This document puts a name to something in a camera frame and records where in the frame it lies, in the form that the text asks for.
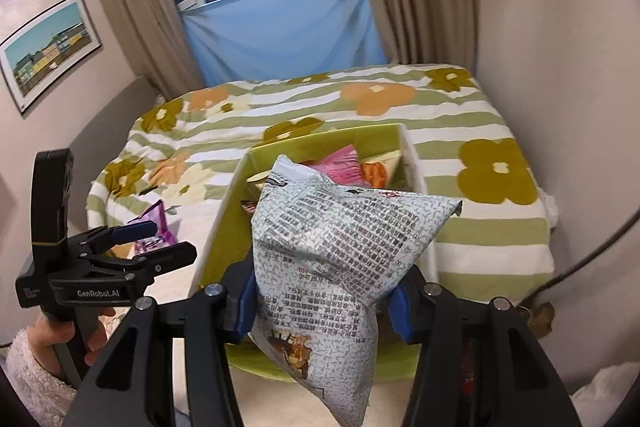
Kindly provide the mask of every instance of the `pink snack bag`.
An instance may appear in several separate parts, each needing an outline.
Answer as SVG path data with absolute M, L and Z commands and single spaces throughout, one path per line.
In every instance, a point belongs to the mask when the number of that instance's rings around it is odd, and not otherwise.
M 309 165 L 309 167 L 322 172 L 338 185 L 370 187 L 362 178 L 360 160 L 353 145 L 343 147 L 317 164 Z
M 129 224 L 142 223 L 143 221 L 153 221 L 156 224 L 156 227 L 158 227 L 158 231 L 153 237 L 146 237 L 136 241 L 134 256 L 153 250 L 159 250 L 160 248 L 170 247 L 177 243 L 174 234 L 171 233 L 166 225 L 164 203 L 162 203 L 162 200 L 158 200 L 156 203 L 152 204 L 140 217 L 131 219 Z

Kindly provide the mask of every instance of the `gray headboard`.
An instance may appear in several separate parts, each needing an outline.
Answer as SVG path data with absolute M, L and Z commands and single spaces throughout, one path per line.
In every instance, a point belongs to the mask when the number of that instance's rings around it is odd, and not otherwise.
M 69 147 L 75 162 L 68 220 L 79 230 L 87 228 L 84 206 L 91 182 L 122 151 L 129 129 L 140 115 L 153 107 L 157 95 L 144 76 L 137 77 L 71 142 Z

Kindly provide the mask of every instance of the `bed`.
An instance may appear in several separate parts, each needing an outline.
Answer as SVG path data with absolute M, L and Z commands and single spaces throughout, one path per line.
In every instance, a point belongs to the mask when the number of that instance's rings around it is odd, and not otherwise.
M 92 184 L 89 226 L 126 223 L 162 198 L 178 240 L 206 255 L 247 149 L 371 122 L 404 123 L 428 191 L 464 198 L 435 241 L 440 283 L 460 298 L 518 302 L 551 277 L 549 225 L 529 166 L 471 74 L 448 64 L 231 82 L 155 107 Z M 164 275 L 149 293 L 184 298 L 192 276 L 192 267 Z

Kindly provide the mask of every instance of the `human hand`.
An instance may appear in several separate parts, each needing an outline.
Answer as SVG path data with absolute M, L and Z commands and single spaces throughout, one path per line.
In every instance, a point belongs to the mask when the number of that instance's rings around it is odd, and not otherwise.
M 113 308 L 105 308 L 100 311 L 100 315 L 106 315 L 107 317 L 113 317 L 115 313 Z M 42 313 L 38 316 L 36 323 L 27 329 L 27 339 L 33 357 L 54 377 L 62 378 L 63 375 L 62 367 L 53 350 L 53 345 L 68 343 L 75 333 L 76 327 L 73 322 L 50 320 Z M 84 363 L 92 365 L 100 356 L 100 352 L 106 343 L 107 333 L 104 330 L 104 324 L 98 320 L 95 331 L 86 343 L 87 354 L 84 356 Z

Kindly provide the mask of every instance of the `picture frame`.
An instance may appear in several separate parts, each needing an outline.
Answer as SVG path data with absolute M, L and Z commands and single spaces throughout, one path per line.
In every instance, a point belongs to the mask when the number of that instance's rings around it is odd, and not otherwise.
M 84 0 L 62 0 L 6 38 L 0 69 L 20 113 L 101 45 Z

